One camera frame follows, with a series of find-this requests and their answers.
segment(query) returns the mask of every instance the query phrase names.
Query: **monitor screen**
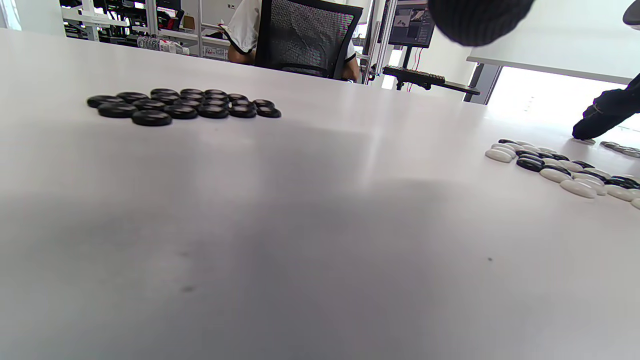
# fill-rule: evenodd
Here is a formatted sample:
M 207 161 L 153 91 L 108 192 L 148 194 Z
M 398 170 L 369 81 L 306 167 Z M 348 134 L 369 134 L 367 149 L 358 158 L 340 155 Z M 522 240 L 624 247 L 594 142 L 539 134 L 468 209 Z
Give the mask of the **monitor screen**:
M 428 0 L 398 0 L 390 45 L 429 47 L 435 24 L 427 3 Z

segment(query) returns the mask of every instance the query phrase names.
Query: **table surface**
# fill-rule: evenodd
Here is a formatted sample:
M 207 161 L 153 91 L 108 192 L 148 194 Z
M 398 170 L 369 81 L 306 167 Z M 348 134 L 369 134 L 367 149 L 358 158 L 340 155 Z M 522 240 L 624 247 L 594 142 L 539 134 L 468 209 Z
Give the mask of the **table surface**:
M 9 30 L 0 48 L 3 360 L 640 356 L 640 211 L 483 153 L 637 160 L 438 97 Z M 149 128 L 85 105 L 156 87 L 284 115 Z

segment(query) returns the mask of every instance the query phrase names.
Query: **person's arm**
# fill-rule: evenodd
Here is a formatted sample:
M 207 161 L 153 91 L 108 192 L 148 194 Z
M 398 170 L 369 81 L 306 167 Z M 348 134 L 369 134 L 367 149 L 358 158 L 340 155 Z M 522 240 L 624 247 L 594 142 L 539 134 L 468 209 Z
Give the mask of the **person's arm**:
M 347 80 L 353 80 L 356 83 L 360 80 L 360 66 L 356 59 L 356 51 L 353 47 L 353 41 L 349 40 L 349 47 L 347 48 L 347 58 L 344 60 L 344 67 L 342 68 L 342 78 Z
M 355 57 L 344 64 L 342 68 L 342 78 L 353 80 L 356 83 L 360 82 L 360 66 Z
M 233 45 L 229 45 L 227 58 L 232 63 L 253 65 L 255 61 L 255 53 L 252 51 L 248 54 L 241 54 L 235 49 Z
M 238 5 L 229 25 L 222 25 L 222 31 L 231 43 L 227 58 L 232 63 L 253 65 L 253 50 L 258 43 L 260 23 L 260 0 L 243 0 Z

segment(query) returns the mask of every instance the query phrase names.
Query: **white wall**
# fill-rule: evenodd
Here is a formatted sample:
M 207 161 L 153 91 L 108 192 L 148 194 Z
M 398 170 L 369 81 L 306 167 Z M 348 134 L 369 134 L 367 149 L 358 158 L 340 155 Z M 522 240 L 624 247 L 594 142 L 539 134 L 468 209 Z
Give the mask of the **white wall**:
M 58 0 L 14 0 L 23 31 L 65 36 Z
M 420 49 L 413 50 L 413 53 L 416 52 L 419 53 Z M 471 47 L 463 47 L 462 45 L 451 42 L 451 40 L 445 37 L 440 30 L 436 28 L 429 48 L 422 50 L 422 56 L 420 57 L 420 64 L 418 65 L 417 70 L 442 75 L 448 81 L 468 85 L 471 75 L 476 67 L 476 63 L 467 61 L 467 57 L 470 53 Z M 413 69 L 412 65 L 413 56 L 409 60 L 409 68 Z M 451 97 L 461 100 L 465 96 L 465 94 L 461 92 L 441 88 L 439 86 L 432 86 L 431 90 L 427 91 L 414 85 L 411 92 L 424 95 Z
M 202 22 L 218 24 L 220 20 L 228 23 L 234 15 L 233 9 L 228 4 L 240 5 L 241 0 L 202 0 Z M 182 0 L 182 9 L 185 15 L 196 17 L 198 15 L 197 0 Z

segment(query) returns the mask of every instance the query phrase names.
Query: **office chair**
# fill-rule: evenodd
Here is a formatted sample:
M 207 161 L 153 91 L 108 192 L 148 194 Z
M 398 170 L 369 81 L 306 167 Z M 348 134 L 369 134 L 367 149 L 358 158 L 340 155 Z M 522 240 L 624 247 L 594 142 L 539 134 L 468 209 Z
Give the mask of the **office chair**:
M 340 79 L 361 15 L 322 0 L 262 0 L 255 65 Z

